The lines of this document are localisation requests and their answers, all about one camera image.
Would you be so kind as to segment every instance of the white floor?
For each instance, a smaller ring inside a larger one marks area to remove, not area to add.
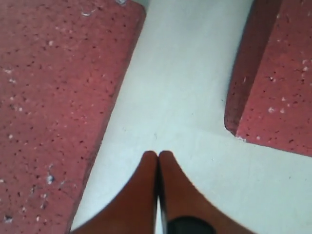
[[[312,158],[244,143],[224,128],[251,2],[150,1],[72,229],[111,201],[144,151],[172,150],[214,205],[256,233],[312,233]]]

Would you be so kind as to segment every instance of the speckled red brick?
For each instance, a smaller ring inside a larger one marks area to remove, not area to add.
[[[247,142],[312,156],[312,1],[255,1],[225,126]]]
[[[69,231],[144,19],[131,1],[0,2],[1,234]]]

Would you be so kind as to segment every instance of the red paving stone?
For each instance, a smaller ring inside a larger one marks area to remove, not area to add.
[[[1,234],[69,232],[144,19],[131,1],[0,2]]]
[[[256,0],[233,69],[225,126],[312,156],[312,1]]]

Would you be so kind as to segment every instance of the white concrete floor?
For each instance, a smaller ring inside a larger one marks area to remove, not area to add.
[[[171,150],[195,186],[247,228],[312,233],[312,158],[245,143],[224,128],[231,68],[251,2],[149,2],[72,229],[111,201],[144,151]]]

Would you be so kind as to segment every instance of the floor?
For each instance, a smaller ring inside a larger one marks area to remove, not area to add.
[[[171,150],[194,185],[247,228],[312,233],[312,158],[245,143],[224,128],[252,0],[142,1],[145,25],[72,229],[111,201],[144,151]]]

